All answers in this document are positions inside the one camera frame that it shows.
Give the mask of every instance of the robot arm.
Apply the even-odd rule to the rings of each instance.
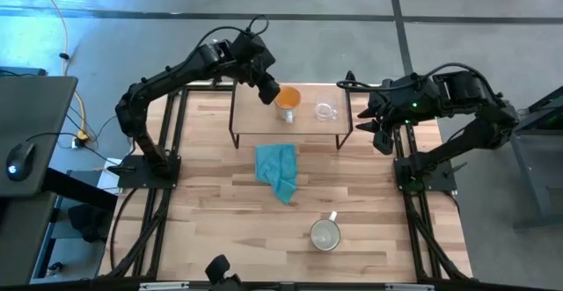
[[[232,43],[223,40],[198,46],[177,66],[166,66],[165,71],[132,84],[115,107],[121,130],[139,145],[150,170],[157,176],[168,177],[171,166],[165,151],[152,141],[147,131],[147,109],[151,101],[192,81],[213,79],[216,84],[221,76],[258,86],[264,104],[272,103],[279,93],[279,85],[266,72],[275,58],[258,34],[250,32],[250,28],[239,31]]]
[[[435,75],[446,67],[464,71]],[[351,91],[368,91],[368,108],[359,118],[374,118],[357,128],[374,133],[373,145],[385,155],[393,151],[392,129],[403,124],[417,125],[424,120],[475,114],[475,120],[457,138],[445,142],[428,153],[409,156],[410,174],[416,178],[454,156],[471,149],[495,149],[506,142],[518,123],[514,107],[494,94],[487,80],[475,69],[460,63],[448,63],[425,76],[412,74],[396,81],[384,80],[380,87],[347,80],[339,87]]]

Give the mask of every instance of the glass cup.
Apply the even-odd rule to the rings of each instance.
[[[336,120],[336,95],[331,92],[320,92],[315,97],[315,117],[317,120]]]

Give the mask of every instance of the concrete floor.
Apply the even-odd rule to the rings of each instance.
[[[516,108],[561,86],[563,0],[56,1],[63,9],[77,10],[65,12],[72,17],[66,19],[69,75],[79,79],[78,91],[95,130],[114,115],[115,103],[131,83],[183,60],[213,27],[246,26],[245,14],[252,13],[274,18],[263,38],[277,59],[269,71],[281,82],[334,83],[352,69],[358,80],[379,83],[411,67],[424,73],[445,62],[464,62],[481,70]],[[0,0],[0,65],[60,74],[62,28],[50,9],[48,0]],[[399,9],[404,17],[393,20]],[[467,24],[468,18],[478,19]],[[226,32],[213,38],[234,36]],[[469,120],[440,120],[443,139]],[[75,129],[65,123],[63,131]],[[116,121],[99,140],[104,156],[128,152]],[[69,140],[62,137],[61,143],[66,146]],[[474,150],[454,162],[469,163],[456,180],[475,277],[563,288],[563,229],[519,234],[512,230],[514,222],[533,217],[536,207],[510,146]],[[57,149],[51,162],[61,171],[102,164],[90,152],[66,149]],[[91,262],[92,275],[97,265]],[[80,268],[78,278],[83,278]]]

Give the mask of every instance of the teal towel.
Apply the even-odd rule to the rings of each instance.
[[[275,197],[289,204],[296,191],[296,146],[276,144],[256,146],[256,179],[274,189]]]

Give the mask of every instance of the black desk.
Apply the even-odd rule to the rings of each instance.
[[[58,133],[77,79],[70,76],[0,77],[0,164],[19,142]],[[56,194],[113,211],[117,197],[48,168],[58,136],[35,143],[33,172],[11,181],[0,170],[0,285],[29,283]]]

